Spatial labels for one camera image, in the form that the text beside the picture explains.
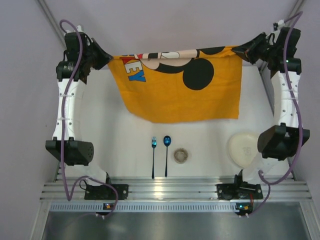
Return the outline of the orange Mickey Mouse placemat cloth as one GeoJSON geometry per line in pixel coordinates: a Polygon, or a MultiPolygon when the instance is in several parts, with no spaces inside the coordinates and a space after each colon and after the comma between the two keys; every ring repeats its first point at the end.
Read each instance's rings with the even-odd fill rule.
{"type": "Polygon", "coordinates": [[[152,123],[237,119],[243,61],[231,46],[115,56],[127,110],[152,123]]]}

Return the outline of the white round plate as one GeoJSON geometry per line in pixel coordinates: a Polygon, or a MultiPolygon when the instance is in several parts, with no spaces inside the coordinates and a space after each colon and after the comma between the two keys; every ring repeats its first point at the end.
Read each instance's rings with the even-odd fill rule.
{"type": "Polygon", "coordinates": [[[258,134],[239,132],[230,137],[227,143],[230,159],[239,167],[248,167],[258,153],[258,134]]]}

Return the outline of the blue metal fork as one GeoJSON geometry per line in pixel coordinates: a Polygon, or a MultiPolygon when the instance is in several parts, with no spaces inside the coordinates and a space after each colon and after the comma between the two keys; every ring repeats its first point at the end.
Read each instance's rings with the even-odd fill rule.
{"type": "Polygon", "coordinates": [[[155,136],[151,139],[151,147],[152,147],[152,172],[151,178],[155,179],[155,148],[157,147],[157,139],[155,136]]]}

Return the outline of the blue metal spoon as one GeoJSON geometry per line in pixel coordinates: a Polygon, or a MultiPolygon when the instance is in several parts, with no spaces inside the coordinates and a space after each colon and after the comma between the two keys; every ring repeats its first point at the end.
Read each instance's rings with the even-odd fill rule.
{"type": "Polygon", "coordinates": [[[166,147],[166,156],[165,156],[165,172],[164,172],[164,176],[167,177],[168,176],[168,150],[169,150],[169,146],[171,145],[172,139],[169,135],[166,135],[163,138],[163,144],[166,147]]]}

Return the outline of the small metal cup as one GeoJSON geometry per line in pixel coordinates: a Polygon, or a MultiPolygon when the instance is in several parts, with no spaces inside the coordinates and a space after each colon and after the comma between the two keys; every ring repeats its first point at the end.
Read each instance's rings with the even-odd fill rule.
{"type": "Polygon", "coordinates": [[[177,148],[173,153],[173,158],[178,164],[184,164],[189,158],[189,153],[184,148],[177,148]]]}

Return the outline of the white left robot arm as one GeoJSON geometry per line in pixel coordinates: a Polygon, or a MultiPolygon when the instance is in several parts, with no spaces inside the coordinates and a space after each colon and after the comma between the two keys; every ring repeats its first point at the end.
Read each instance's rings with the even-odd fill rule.
{"type": "Polygon", "coordinates": [[[58,111],[56,125],[45,149],[59,162],[61,173],[66,167],[86,176],[91,185],[110,183],[108,173],[102,170],[94,158],[94,145],[83,140],[81,133],[81,105],[91,69],[100,70],[111,59],[98,43],[78,25],[72,31],[65,30],[66,49],[56,67],[58,87],[58,111]]]}

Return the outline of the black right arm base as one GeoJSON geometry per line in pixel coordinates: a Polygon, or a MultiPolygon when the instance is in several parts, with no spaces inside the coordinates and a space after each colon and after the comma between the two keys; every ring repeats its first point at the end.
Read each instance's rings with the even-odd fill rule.
{"type": "Polygon", "coordinates": [[[239,173],[234,176],[233,183],[220,183],[216,185],[219,200],[262,200],[263,193],[260,184],[251,184],[243,180],[239,173]]]}

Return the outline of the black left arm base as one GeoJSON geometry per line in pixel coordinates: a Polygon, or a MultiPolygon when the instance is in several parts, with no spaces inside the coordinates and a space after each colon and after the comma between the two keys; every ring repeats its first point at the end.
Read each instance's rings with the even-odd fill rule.
{"type": "MultiPolygon", "coordinates": [[[[129,194],[128,184],[112,184],[118,193],[118,200],[126,200],[129,194]]],[[[85,180],[79,182],[79,187],[85,191],[85,200],[116,200],[116,193],[108,186],[89,185],[85,180]]]]}

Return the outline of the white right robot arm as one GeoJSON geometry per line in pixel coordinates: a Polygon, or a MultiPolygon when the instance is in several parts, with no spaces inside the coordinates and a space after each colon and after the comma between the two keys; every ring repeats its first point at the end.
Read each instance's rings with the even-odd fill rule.
{"type": "Polygon", "coordinates": [[[114,57],[93,72],[81,115],[94,161],[113,176],[149,176],[147,140],[169,135],[170,176],[284,174],[310,134],[300,133],[299,37],[284,27],[239,46],[114,57]]]}

